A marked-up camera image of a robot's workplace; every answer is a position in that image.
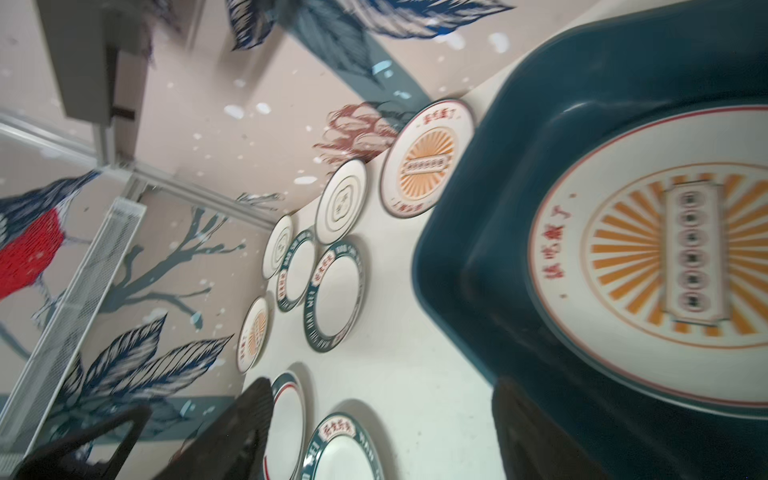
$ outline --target decorative plate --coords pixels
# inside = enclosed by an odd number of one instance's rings
[[[240,329],[240,341],[237,344],[237,369],[245,373],[259,358],[259,352],[264,345],[266,323],[270,311],[263,297],[253,301]]]
[[[283,258],[288,251],[288,244],[293,236],[293,220],[290,215],[286,215],[277,221],[277,225],[270,233],[270,239],[266,241],[264,249],[264,260],[262,262],[261,273],[264,279],[269,280],[275,274]]]
[[[379,189],[384,209],[410,218],[434,207],[474,133],[475,121],[462,101],[442,100],[420,111],[384,162]]]
[[[315,216],[317,241],[333,243],[352,228],[366,199],[366,178],[365,162],[350,160],[328,180]]]
[[[304,455],[306,410],[296,375],[283,372],[272,384],[275,406],[262,461],[264,480],[291,480]]]
[[[302,480],[384,480],[368,432],[341,412],[328,415],[318,425],[303,465]]]
[[[301,300],[315,267],[315,235],[302,230],[291,242],[277,274],[277,306],[281,312],[291,310]]]
[[[763,106],[665,118],[550,189],[528,255],[572,349],[673,402],[768,407],[767,131]]]
[[[365,280],[360,252],[353,243],[340,240],[320,257],[304,302],[304,333],[317,352],[336,348],[352,329]]]

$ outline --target painted leaf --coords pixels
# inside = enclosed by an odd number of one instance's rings
[[[61,385],[61,390],[58,392],[56,403],[67,403],[70,399],[77,396],[80,393],[80,389],[83,386],[83,362],[78,352],[77,358],[74,360],[74,365],[69,370],[67,378],[64,379],[64,383]]]
[[[275,25],[274,0],[227,0],[227,12],[235,35],[233,50],[261,45]]]
[[[328,67],[362,75],[376,83],[373,76],[366,33],[360,22],[347,15],[336,0],[298,0],[293,33]]]
[[[366,28],[394,38],[433,38],[512,10],[498,0],[340,0]]]
[[[134,370],[146,364],[157,351],[166,317],[114,339],[88,369],[81,396],[107,395]]]
[[[173,395],[203,375],[232,337],[199,340],[172,349],[116,385],[113,395],[141,399]]]

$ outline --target painted bird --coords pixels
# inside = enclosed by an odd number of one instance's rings
[[[33,316],[55,306],[42,274],[56,252],[67,243],[90,243],[67,237],[64,223],[72,199],[80,189],[98,177],[92,170],[81,177],[62,178],[15,197],[0,198],[0,301],[19,290],[35,285],[45,303]]]

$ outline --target wall-mounted plate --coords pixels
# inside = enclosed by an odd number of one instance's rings
[[[315,235],[302,230],[293,239],[277,274],[277,307],[281,312],[291,310],[301,301],[306,285],[315,268]]]
[[[434,207],[474,133],[475,120],[462,101],[442,100],[420,111],[387,153],[379,188],[384,209],[410,218]]]
[[[277,225],[272,229],[269,240],[266,241],[264,260],[261,267],[261,273],[264,275],[265,280],[272,278],[272,275],[280,268],[292,237],[293,219],[290,215],[286,215],[277,221]]]
[[[263,480],[291,480],[304,456],[306,407],[296,375],[283,372],[272,383],[275,406],[262,461]]]
[[[341,412],[328,415],[317,426],[301,475],[308,480],[384,480],[370,435]]]
[[[336,170],[317,205],[315,234],[318,242],[331,244],[352,228],[367,191],[365,162],[350,160]]]
[[[328,247],[312,274],[304,302],[304,333],[317,352],[336,348],[355,323],[366,275],[360,250],[346,240]]]
[[[248,309],[243,328],[240,329],[240,341],[237,344],[237,369],[240,373],[245,373],[259,358],[269,318],[269,307],[260,296]]]

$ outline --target white metal grille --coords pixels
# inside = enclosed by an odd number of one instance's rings
[[[117,198],[0,415],[0,475],[35,444],[146,207]]]

